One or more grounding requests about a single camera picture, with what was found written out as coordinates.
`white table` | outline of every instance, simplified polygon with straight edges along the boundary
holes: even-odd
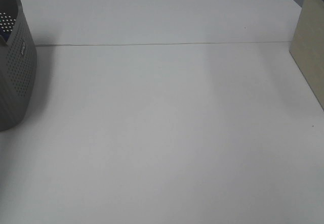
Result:
[[[322,223],[323,111],[288,48],[38,48],[0,223]]]
[[[36,44],[291,41],[293,0],[22,0]]]

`perforated basket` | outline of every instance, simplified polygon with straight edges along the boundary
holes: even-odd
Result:
[[[20,0],[0,0],[0,131],[23,119],[37,54]]]

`table surface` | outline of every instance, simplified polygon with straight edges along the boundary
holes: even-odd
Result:
[[[40,47],[0,223],[318,223],[323,111],[289,43]]]
[[[291,41],[293,0],[22,0],[36,44]]]

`beige box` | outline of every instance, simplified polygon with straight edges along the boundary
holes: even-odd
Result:
[[[305,0],[290,53],[324,108],[324,0]]]

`gray basket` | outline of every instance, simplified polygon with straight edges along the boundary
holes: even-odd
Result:
[[[35,79],[37,54],[20,0],[0,0],[0,13],[2,131],[19,124],[26,113]]]

